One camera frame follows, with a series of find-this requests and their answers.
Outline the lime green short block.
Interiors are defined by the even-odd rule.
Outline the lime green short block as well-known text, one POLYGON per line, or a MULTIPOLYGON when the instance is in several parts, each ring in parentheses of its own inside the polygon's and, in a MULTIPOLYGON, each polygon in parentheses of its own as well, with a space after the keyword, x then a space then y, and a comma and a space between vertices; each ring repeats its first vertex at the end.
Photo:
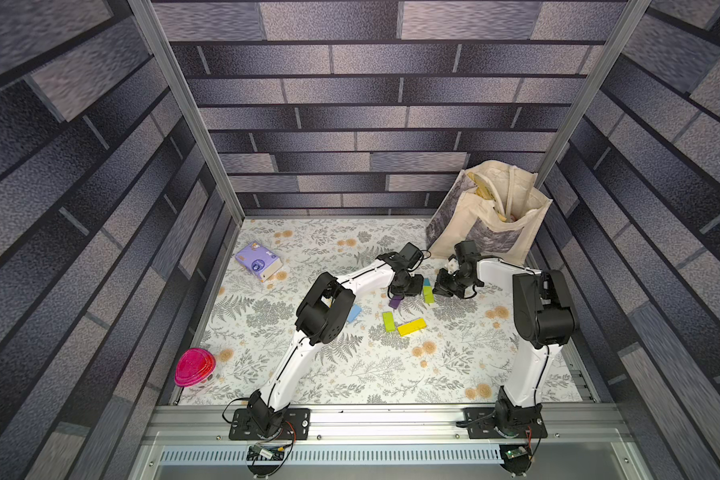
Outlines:
POLYGON ((423 294, 424 302, 426 304, 434 304, 435 303, 434 293, 433 293, 431 286, 424 286, 423 290, 422 290, 422 294, 423 294))

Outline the purple block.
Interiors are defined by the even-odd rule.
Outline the purple block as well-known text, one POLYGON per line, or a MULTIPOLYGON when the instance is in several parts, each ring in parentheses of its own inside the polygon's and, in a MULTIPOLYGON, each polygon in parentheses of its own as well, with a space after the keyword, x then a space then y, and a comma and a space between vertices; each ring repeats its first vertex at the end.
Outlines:
POLYGON ((393 310, 396 310, 396 309, 399 308, 399 306, 400 306, 400 304, 402 303, 402 301, 403 301, 403 297, 401 297, 401 296, 394 296, 394 297, 391 298, 390 301, 389 301, 389 307, 390 307, 391 309, 393 309, 393 310))

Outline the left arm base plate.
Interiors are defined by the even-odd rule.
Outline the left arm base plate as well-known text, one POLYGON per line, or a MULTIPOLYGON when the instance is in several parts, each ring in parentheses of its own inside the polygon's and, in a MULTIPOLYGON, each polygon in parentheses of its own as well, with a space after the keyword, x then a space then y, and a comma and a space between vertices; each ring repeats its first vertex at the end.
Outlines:
POLYGON ((308 408, 287 408, 257 420, 248 408, 236 409, 230 423, 228 438, 233 441, 260 441, 273 438, 307 440, 312 411, 308 408))

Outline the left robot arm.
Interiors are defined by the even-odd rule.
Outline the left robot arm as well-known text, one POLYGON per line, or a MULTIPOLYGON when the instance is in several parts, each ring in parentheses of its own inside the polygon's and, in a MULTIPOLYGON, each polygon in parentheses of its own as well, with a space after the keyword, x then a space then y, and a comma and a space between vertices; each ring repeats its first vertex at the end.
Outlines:
POLYGON ((316 354, 342 332, 355 301, 384 288, 390 297, 422 293, 423 276, 415 270, 425 259, 422 250, 406 243, 369 265, 336 277, 321 273, 296 309, 295 333, 272 376, 248 399, 246 411, 259 433, 277 434, 300 379, 310 370, 316 354))

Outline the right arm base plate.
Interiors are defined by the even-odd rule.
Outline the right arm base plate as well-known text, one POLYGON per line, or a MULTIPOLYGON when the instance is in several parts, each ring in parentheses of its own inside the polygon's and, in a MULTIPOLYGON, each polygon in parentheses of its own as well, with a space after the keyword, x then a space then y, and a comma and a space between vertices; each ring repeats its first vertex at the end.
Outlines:
POLYGON ((541 417, 529 423, 512 423, 503 419, 502 413, 495 413, 488 407, 467 407, 462 409, 463 419, 459 423, 467 430, 470 439, 526 440, 528 437, 546 439, 548 431, 541 417))

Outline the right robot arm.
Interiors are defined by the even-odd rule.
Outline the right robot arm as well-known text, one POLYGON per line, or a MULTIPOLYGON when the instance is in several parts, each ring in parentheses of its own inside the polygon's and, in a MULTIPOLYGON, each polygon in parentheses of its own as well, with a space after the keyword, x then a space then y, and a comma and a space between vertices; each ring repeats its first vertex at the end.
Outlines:
POLYGON ((473 241, 455 245, 448 266, 438 272, 434 293, 467 297, 487 284, 512 294, 512 319, 521 338, 508 381, 500 388, 485 424, 506 432, 537 425, 541 389, 554 357, 578 328, 570 290, 559 270, 537 270, 483 255, 473 241))

